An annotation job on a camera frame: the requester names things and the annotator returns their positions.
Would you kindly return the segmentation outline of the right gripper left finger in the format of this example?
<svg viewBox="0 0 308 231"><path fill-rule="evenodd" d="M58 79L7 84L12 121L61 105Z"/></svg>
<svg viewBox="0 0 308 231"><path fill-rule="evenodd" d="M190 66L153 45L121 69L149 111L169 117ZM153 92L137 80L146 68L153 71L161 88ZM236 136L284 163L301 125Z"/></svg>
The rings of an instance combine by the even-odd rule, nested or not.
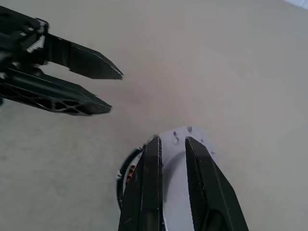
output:
<svg viewBox="0 0 308 231"><path fill-rule="evenodd" d="M162 168L159 136L124 160L117 174L118 231L164 231Z"/></svg>

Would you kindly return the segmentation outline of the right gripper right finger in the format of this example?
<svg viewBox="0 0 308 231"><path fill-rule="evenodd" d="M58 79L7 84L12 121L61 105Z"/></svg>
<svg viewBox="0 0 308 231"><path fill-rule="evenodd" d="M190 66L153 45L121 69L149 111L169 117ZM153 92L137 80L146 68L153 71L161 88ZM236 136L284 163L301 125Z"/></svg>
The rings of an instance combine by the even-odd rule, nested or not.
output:
<svg viewBox="0 0 308 231"><path fill-rule="evenodd" d="M208 149L187 137L185 153L194 231L249 231L236 193Z"/></svg>

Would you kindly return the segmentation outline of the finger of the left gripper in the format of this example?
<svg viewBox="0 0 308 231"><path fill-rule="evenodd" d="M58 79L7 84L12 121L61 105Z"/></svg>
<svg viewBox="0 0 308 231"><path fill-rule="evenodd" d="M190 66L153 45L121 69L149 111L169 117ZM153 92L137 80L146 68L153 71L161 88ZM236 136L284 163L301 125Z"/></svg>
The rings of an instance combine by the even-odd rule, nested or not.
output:
<svg viewBox="0 0 308 231"><path fill-rule="evenodd" d="M106 114L112 108L80 85L49 76L38 68L0 71L0 98L72 116Z"/></svg>
<svg viewBox="0 0 308 231"><path fill-rule="evenodd" d="M48 34L44 41L46 60L92 79L122 79L123 73L100 52Z"/></svg>

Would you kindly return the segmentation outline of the black silver-spoked rotor cover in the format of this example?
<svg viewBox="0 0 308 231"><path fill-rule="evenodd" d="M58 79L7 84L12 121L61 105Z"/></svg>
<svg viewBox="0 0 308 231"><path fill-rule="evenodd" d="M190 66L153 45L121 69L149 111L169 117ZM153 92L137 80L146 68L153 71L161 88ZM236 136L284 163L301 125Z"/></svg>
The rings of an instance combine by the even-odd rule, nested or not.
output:
<svg viewBox="0 0 308 231"><path fill-rule="evenodd" d="M194 231L187 180L185 139L192 137L205 145L205 134L198 128L186 126L154 136L159 136L162 144L164 231Z"/></svg>

